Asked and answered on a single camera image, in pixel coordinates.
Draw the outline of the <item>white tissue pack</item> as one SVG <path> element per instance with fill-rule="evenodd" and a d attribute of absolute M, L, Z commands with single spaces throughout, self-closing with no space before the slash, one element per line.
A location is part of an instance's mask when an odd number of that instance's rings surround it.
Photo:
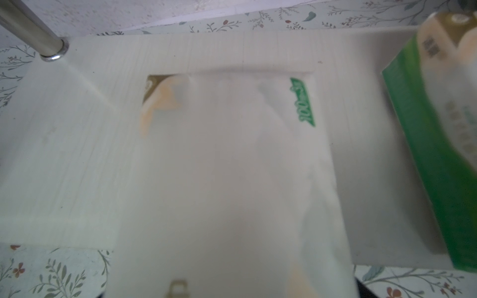
<path fill-rule="evenodd" d="M 383 70 L 453 267 L 477 270 L 477 14 L 432 14 Z"/>
<path fill-rule="evenodd" d="M 356 298 L 311 72 L 150 75 L 107 298 Z"/>

